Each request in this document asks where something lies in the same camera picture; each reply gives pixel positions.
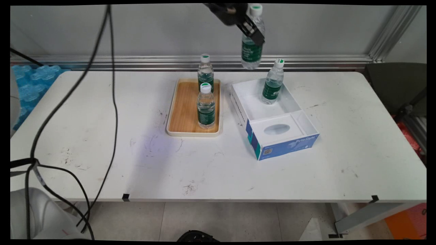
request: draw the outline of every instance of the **white box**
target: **white box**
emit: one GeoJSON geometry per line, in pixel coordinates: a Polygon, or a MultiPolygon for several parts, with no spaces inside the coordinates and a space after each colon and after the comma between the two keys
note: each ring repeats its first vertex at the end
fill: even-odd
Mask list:
{"type": "Polygon", "coordinates": [[[231,100],[257,160],[311,148],[319,133],[283,84],[277,101],[260,101],[264,79],[232,84],[231,100]]]}

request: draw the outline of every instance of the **tiled floor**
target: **tiled floor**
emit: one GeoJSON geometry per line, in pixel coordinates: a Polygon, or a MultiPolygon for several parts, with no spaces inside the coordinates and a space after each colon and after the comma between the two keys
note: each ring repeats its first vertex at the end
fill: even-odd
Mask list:
{"type": "MultiPolygon", "coordinates": [[[[176,241],[200,230],[222,242],[298,241],[311,218],[318,218],[323,240],[334,234],[328,204],[100,202],[90,224],[98,240],[176,241]]],[[[343,239],[392,239],[384,221],[343,239]]]]}

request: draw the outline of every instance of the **wooden tray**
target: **wooden tray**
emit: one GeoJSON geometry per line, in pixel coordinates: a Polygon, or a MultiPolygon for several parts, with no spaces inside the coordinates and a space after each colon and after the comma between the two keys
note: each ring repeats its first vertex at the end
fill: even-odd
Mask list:
{"type": "Polygon", "coordinates": [[[211,129],[202,129],[198,125],[197,97],[198,80],[196,78],[180,78],[177,81],[167,122],[167,133],[169,135],[216,137],[221,133],[220,108],[222,99],[220,80],[214,79],[215,125],[211,129]]]}

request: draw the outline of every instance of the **tray rim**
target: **tray rim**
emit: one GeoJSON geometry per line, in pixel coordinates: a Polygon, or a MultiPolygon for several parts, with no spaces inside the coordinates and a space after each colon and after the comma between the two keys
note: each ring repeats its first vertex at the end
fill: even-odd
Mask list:
{"type": "Polygon", "coordinates": [[[168,116],[167,126],[166,126],[166,131],[167,131],[168,135],[170,135],[170,136],[183,136],[183,137],[216,137],[216,136],[220,135],[221,131],[222,131],[222,128],[223,128],[223,125],[222,125],[222,123],[223,123],[223,120],[222,120],[222,118],[223,118],[223,113],[222,113],[222,109],[223,109],[222,83],[221,83],[220,79],[215,79],[215,78],[214,78],[214,83],[218,82],[220,84],[220,86],[219,86],[219,94],[220,94],[219,95],[219,97],[220,97],[219,98],[219,107],[220,107],[220,114],[219,114],[219,117],[218,117],[218,120],[219,120],[218,131],[216,131],[215,133],[194,133],[194,132],[176,132],[176,131],[170,131],[169,127],[170,127],[171,118],[173,116],[174,103],[176,102],[175,101],[176,94],[177,94],[176,92],[177,92],[177,89],[178,89],[179,84],[181,83],[182,79],[190,79],[190,80],[192,79],[192,80],[196,80],[197,81],[197,78],[179,78],[177,80],[176,86],[174,88],[173,99],[171,100],[171,108],[170,108],[170,113],[169,113],[169,116],[168,116]]]}

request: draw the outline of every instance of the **gray wall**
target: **gray wall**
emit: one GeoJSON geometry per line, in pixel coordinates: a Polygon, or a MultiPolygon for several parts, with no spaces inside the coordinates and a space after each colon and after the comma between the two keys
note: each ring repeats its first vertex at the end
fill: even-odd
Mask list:
{"type": "Polygon", "coordinates": [[[427,6],[423,6],[385,62],[427,64],[427,6]]]}
{"type": "MultiPolygon", "coordinates": [[[[367,54],[394,6],[265,3],[264,54],[367,54]]],[[[27,55],[90,55],[104,6],[12,6],[10,43],[27,55]]],[[[200,3],[114,5],[116,55],[239,55],[241,32],[200,3]]],[[[99,55],[109,55],[106,30],[99,55]]]]}

